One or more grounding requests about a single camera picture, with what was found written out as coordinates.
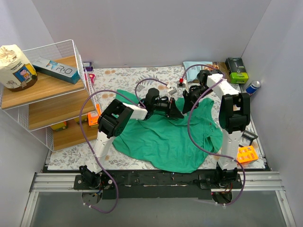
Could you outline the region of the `green garment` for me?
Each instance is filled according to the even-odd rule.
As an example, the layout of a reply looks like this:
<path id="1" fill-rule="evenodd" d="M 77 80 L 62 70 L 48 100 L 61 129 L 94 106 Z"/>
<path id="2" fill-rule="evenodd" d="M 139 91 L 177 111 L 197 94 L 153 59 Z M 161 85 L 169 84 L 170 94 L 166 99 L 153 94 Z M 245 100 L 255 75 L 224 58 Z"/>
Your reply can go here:
<path id="1" fill-rule="evenodd" d="M 154 114 L 146 121 L 129 120 L 114 140 L 115 149 L 154 167 L 177 173 L 196 171 L 208 156 L 217 153 L 223 133 L 213 121 L 214 101 L 204 98 L 192 117 L 173 120 Z"/>

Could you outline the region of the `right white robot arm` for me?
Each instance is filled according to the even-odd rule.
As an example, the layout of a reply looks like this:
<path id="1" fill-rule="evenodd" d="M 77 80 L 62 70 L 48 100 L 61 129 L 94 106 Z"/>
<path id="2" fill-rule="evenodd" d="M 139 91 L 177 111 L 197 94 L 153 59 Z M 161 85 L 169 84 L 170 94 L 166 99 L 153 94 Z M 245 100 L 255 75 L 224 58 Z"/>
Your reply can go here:
<path id="1" fill-rule="evenodd" d="M 219 70 L 211 73 L 201 70 L 197 79 L 199 86 L 191 86 L 183 91 L 184 106 L 182 113 L 191 113 L 198 106 L 198 101 L 210 92 L 214 92 L 221 101 L 219 125 L 223 130 L 223 145 L 217 162 L 218 174 L 214 176 L 215 184 L 220 188 L 227 187 L 231 176 L 237 173 L 237 162 L 240 138 L 250 123 L 250 96 L 236 90 Z"/>

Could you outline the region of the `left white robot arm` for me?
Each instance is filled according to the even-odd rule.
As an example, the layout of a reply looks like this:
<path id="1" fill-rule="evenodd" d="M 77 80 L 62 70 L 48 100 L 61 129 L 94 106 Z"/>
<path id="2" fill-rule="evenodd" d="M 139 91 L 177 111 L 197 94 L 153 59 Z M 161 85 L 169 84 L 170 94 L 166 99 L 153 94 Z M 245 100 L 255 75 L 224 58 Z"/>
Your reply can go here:
<path id="1" fill-rule="evenodd" d="M 91 146 L 87 137 L 84 137 L 93 157 L 80 166 L 82 181 L 90 188 L 101 186 L 99 175 L 104 169 L 101 161 L 107 155 L 113 141 L 123 132 L 129 120 L 148 120 L 154 112 L 162 112 L 172 119 L 183 119 L 184 116 L 177 108 L 175 99 L 170 96 L 160 97 L 156 88 L 150 88 L 139 104 L 126 104 L 114 99 L 98 117 L 98 133 L 95 146 Z"/>

